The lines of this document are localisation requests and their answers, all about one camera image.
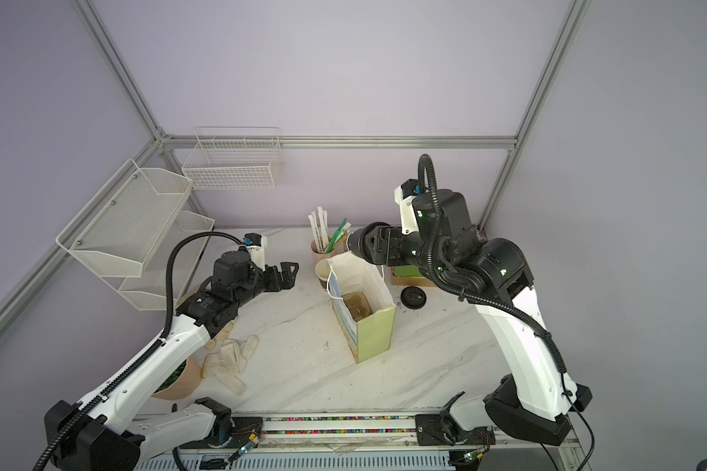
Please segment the single brown pulp cup carrier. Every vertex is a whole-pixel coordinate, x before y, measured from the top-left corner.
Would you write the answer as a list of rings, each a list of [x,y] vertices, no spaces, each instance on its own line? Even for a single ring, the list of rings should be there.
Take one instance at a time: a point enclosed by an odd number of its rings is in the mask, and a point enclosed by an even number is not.
[[[350,292],[343,295],[343,302],[347,306],[347,310],[351,314],[351,318],[355,323],[367,318],[372,314],[373,310],[369,301],[363,292]]]

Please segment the green paper gift bag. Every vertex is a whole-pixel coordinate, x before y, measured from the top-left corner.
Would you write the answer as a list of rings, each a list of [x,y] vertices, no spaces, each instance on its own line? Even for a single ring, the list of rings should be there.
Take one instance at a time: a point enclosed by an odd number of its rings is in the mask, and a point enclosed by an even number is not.
[[[324,288],[355,362],[390,349],[396,304],[384,272],[349,252],[325,261]]]

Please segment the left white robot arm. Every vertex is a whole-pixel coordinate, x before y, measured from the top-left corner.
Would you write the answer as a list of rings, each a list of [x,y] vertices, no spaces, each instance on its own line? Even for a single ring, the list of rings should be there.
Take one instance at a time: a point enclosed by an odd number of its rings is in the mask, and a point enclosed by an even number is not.
[[[213,274],[182,304],[174,294],[175,263],[193,241],[227,237],[237,249],[224,253]],[[35,469],[133,470],[141,462],[181,445],[204,442],[223,449],[255,440],[257,427],[237,431],[232,410],[212,398],[198,398],[183,410],[143,425],[135,418],[145,403],[193,353],[205,347],[261,294],[290,290],[300,266],[266,265],[261,235],[242,239],[209,231],[188,235],[166,262],[166,308],[162,332],[113,377],[78,402],[60,400],[45,414],[47,446]]]

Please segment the green napkin stack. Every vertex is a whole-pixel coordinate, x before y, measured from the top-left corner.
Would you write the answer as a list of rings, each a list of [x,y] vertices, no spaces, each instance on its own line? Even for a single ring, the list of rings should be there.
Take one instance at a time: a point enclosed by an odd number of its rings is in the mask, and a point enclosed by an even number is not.
[[[416,266],[405,265],[392,268],[392,275],[398,278],[422,278],[420,270]]]

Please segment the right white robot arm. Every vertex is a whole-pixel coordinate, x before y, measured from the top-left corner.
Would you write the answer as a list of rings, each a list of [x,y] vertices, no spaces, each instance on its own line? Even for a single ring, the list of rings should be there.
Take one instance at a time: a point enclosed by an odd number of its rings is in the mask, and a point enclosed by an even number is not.
[[[495,427],[525,442],[557,447],[571,431],[570,416],[591,402],[589,387],[570,376],[545,327],[532,272],[508,239],[483,239],[465,198],[451,190],[399,188],[400,226],[374,222],[349,238],[349,250],[383,267],[412,266],[437,288],[475,307],[499,345],[509,374],[483,398],[454,396],[443,408],[443,439],[465,441]]]

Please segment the black white paper coffee cup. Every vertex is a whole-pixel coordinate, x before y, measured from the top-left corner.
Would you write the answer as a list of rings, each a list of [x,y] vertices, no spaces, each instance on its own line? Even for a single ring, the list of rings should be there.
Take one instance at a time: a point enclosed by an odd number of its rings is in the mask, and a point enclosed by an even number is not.
[[[348,239],[349,251],[373,265],[385,265],[383,231],[389,228],[385,222],[374,222],[354,231]]]

